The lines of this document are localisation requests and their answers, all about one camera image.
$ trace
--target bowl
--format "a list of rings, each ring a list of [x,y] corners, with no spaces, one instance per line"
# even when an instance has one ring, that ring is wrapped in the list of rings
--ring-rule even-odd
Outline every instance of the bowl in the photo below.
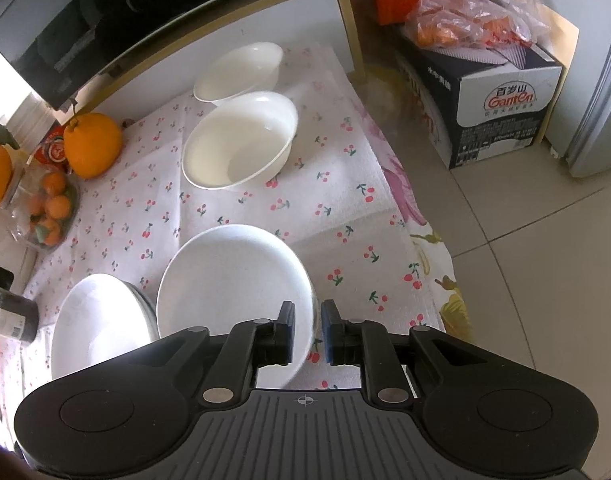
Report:
[[[131,288],[109,274],[93,274],[66,296],[50,351],[52,379],[73,374],[158,339]]]
[[[314,290],[297,255],[275,235],[249,225],[215,227],[189,240],[168,265],[156,302],[159,334],[191,326],[227,334],[242,321],[277,319],[286,300],[295,304],[292,363],[260,368],[259,388],[282,388],[306,361]]]
[[[297,125],[297,107],[281,94],[235,97],[192,130],[183,147],[183,174],[201,189],[268,182],[288,160]]]
[[[199,76],[194,96],[220,106],[247,92],[273,90],[282,59],[283,49],[275,43],[252,43],[231,50]]]

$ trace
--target tablecloth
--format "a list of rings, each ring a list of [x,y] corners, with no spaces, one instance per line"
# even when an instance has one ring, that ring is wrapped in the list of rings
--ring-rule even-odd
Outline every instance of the tablecloth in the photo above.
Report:
[[[183,142],[213,108],[187,92],[127,128],[113,168],[83,183],[66,241],[38,260],[25,291],[39,305],[36,340],[0,344],[2,409],[11,431],[23,397],[50,380],[54,324],[79,280],[106,272],[156,300],[179,248],[220,224],[252,224],[284,240],[319,300],[335,300],[343,317],[378,320],[398,333],[416,324],[444,329],[441,310],[460,298],[451,260],[418,210],[401,164],[331,50],[313,44],[285,51],[276,91],[295,103],[300,123],[288,163],[271,181],[234,193],[184,179]],[[242,311],[242,320],[251,317]],[[288,387],[359,384],[356,367],[325,364],[318,333]]]

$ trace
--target bottle label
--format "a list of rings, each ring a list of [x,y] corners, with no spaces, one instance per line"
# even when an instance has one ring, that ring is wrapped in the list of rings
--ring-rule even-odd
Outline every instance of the bottle label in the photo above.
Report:
[[[0,308],[0,335],[20,339],[25,328],[25,317]]]

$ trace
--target clear plastic bag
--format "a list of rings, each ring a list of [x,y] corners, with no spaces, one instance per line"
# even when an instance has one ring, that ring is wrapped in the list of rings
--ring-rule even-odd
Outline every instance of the clear plastic bag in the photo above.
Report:
[[[405,31],[422,48],[531,44],[525,21],[490,0],[421,0]]]
[[[407,36],[422,48],[530,46],[550,30],[540,0],[421,0]]]

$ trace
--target plastic container of oranges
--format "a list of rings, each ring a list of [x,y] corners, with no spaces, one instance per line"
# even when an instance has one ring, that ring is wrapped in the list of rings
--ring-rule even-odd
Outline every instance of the plastic container of oranges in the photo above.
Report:
[[[43,252],[53,251],[66,238],[78,206],[76,178],[34,158],[15,167],[0,203],[9,215],[12,236]]]

